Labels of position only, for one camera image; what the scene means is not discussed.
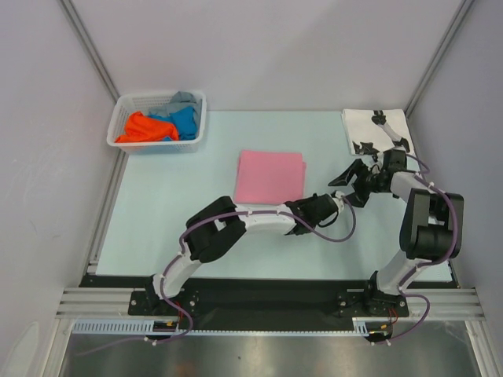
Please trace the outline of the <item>pink t shirt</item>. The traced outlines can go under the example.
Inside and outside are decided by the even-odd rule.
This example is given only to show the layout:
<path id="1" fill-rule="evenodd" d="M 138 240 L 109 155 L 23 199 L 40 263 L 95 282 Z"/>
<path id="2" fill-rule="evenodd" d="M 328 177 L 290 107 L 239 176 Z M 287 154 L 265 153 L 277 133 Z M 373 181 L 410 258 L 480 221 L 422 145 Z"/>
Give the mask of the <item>pink t shirt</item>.
<path id="1" fill-rule="evenodd" d="M 307 165 L 298 152 L 240 153 L 234 201 L 278 205 L 303 198 Z"/>

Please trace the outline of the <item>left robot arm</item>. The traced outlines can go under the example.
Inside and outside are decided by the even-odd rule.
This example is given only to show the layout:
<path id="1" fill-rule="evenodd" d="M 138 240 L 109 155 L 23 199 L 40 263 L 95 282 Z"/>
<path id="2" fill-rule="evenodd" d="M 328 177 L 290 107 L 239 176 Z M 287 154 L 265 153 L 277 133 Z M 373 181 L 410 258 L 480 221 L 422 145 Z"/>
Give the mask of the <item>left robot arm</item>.
<path id="1" fill-rule="evenodd" d="M 146 304 L 155 314 L 168 312 L 184 283 L 203 265 L 222 258 L 245 235 L 268 232 L 302 236 L 331 224 L 344 203 L 329 194 L 288 201 L 276 207 L 243 207 L 222 196 L 192 216 L 179 237 L 179 251 L 163 272 L 151 276 Z"/>

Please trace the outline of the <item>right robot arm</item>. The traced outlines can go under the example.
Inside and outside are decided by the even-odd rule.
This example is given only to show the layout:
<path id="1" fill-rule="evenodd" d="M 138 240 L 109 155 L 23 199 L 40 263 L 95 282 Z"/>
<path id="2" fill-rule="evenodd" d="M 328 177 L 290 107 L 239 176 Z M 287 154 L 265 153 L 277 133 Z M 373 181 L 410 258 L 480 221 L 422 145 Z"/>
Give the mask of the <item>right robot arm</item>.
<path id="1" fill-rule="evenodd" d="M 346 199 L 363 208 L 372 193 L 390 193 L 406 204 L 399 233 L 399 250 L 365 284 L 358 313 L 382 317 L 406 306 L 406 288 L 431 266 L 457 256 L 461 249 L 464 198 L 446 193 L 424 179 L 427 173 L 407 166 L 411 155 L 391 149 L 377 167 L 356 159 L 330 187 L 350 185 Z"/>

